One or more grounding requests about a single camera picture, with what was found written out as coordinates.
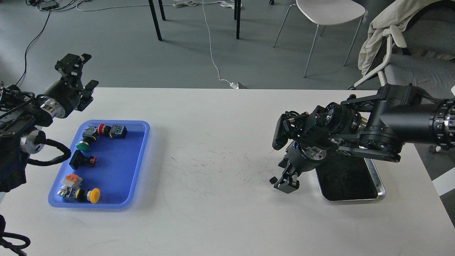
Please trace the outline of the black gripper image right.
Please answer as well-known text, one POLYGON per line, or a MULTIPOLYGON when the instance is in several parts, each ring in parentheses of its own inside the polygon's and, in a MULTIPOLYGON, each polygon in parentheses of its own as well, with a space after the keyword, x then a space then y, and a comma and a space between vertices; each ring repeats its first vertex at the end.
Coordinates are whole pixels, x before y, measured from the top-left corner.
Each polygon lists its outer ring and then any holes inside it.
POLYGON ((292 142, 286 148, 286 158, 278 163, 278 167, 282 167, 283 172, 281 178, 274 184, 274 188, 284 193, 296 191, 300 187, 298 176, 323 164, 327 153, 327 150, 304 147, 297 142, 292 142))

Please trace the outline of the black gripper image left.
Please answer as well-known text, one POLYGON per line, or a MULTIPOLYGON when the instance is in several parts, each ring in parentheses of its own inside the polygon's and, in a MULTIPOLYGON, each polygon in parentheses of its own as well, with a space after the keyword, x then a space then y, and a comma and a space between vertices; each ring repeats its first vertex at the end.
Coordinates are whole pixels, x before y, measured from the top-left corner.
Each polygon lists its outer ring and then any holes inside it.
POLYGON ((74 110, 83 111, 92 101, 99 81, 91 80, 82 86, 82 68, 92 56, 68 53, 55 64, 61 80, 51 84, 37 96, 39 107, 52 118, 67 118, 74 110))

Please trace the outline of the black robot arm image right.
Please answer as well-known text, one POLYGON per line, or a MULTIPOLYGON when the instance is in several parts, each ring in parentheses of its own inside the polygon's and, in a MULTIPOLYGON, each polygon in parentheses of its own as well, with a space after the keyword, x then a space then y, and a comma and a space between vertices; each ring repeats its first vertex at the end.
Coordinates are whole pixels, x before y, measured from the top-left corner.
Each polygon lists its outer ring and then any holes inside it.
POLYGON ((291 193, 298 177, 328 162, 329 152, 399 162, 404 144, 454 148, 454 98, 438 99, 413 85, 387 84, 377 94, 317 106, 313 112, 286 111, 277 121, 272 146, 286 147, 274 188, 291 193))

